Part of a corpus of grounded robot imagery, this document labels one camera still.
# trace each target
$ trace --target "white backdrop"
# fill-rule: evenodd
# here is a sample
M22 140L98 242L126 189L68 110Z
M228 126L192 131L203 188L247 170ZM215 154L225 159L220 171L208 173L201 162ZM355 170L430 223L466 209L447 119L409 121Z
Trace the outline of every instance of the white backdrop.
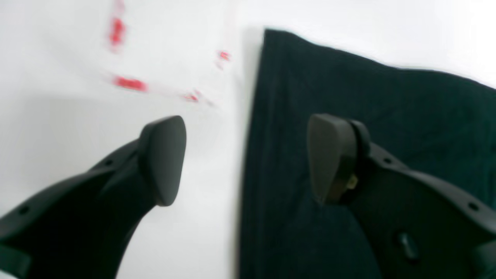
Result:
M143 219L120 279L234 277L243 143L264 26L496 87L489 0L124 3L129 27L116 56L107 43L112 0L0 2L0 214L85 171L147 122L185 118L178 198ZM213 61L223 49L233 55L232 70L219 74ZM217 107L117 89L109 72L205 88Z

